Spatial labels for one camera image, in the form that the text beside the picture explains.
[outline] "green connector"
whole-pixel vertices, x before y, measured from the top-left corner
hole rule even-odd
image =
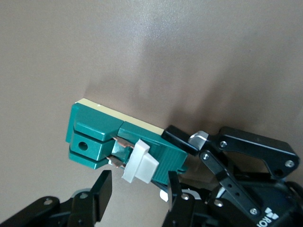
[[[66,135],[71,160],[97,169],[115,156],[127,164],[132,148],[122,147],[113,138],[135,144],[139,139],[150,146],[149,154],[159,162],[152,180],[167,184],[168,171],[183,173],[187,153],[161,138],[163,129],[82,99],[71,108]]]

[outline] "bolt head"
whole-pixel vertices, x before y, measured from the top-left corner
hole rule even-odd
[[[207,160],[207,159],[209,159],[209,155],[207,153],[204,153],[204,154],[202,154],[202,158],[204,160]]]
[[[222,207],[223,203],[220,200],[214,200],[214,205],[216,205],[217,207]]]
[[[251,213],[252,215],[257,215],[257,214],[258,214],[258,211],[257,211],[256,208],[252,208],[252,209],[250,209],[250,213]]]
[[[88,195],[85,192],[82,192],[82,194],[80,195],[80,199],[85,199],[87,197],[88,197]]]
[[[184,199],[184,200],[189,200],[189,195],[186,194],[186,193],[183,193],[183,194],[181,195],[181,198]]]
[[[221,148],[224,148],[224,147],[226,147],[227,146],[227,142],[225,142],[225,141],[221,141],[220,142],[220,147]]]
[[[52,204],[52,202],[53,202],[53,201],[52,201],[51,199],[47,198],[47,199],[44,201],[43,204],[44,204],[45,206],[47,206],[47,205]]]
[[[285,166],[288,168],[294,167],[294,162],[292,160],[288,160],[285,162]]]

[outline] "green plastic object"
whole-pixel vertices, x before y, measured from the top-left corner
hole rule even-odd
[[[113,155],[127,164],[132,148],[122,147],[114,137],[121,137],[132,144],[141,139],[151,147],[149,153],[159,162],[152,178],[156,182],[167,184],[168,171],[184,173],[187,169],[184,166],[187,153],[159,134],[80,103],[72,106],[66,134],[71,160],[97,169],[108,164],[107,157]]]

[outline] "gray wall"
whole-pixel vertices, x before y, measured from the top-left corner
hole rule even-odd
[[[302,24],[300,0],[0,1],[0,221],[100,174],[68,160],[82,97],[163,128],[284,140],[303,158]],[[113,175],[102,223],[160,226],[158,189]],[[289,179],[302,185],[303,166]]]

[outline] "beige strip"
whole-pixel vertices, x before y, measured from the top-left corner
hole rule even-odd
[[[122,121],[129,122],[131,124],[137,125],[137,126],[139,126],[141,128],[144,128],[146,130],[152,131],[152,132],[154,132],[156,134],[159,134],[159,135],[161,135],[163,133],[163,131],[164,131],[163,129],[161,129],[161,128],[157,127],[157,126],[154,126],[152,124],[143,122],[143,121],[141,121],[139,119],[136,119],[134,117],[128,116],[128,115],[126,115],[124,113],[121,113],[121,112],[118,112],[116,110],[112,110],[112,109],[110,109],[108,107],[105,107],[103,105],[94,103],[94,102],[92,102],[92,101],[90,101],[88,99],[85,99],[85,98],[79,100],[77,103],[80,103],[82,105],[88,106],[90,108],[93,108],[95,110],[98,110],[100,112],[108,114],[110,116],[118,118],[118,119],[120,119]]]

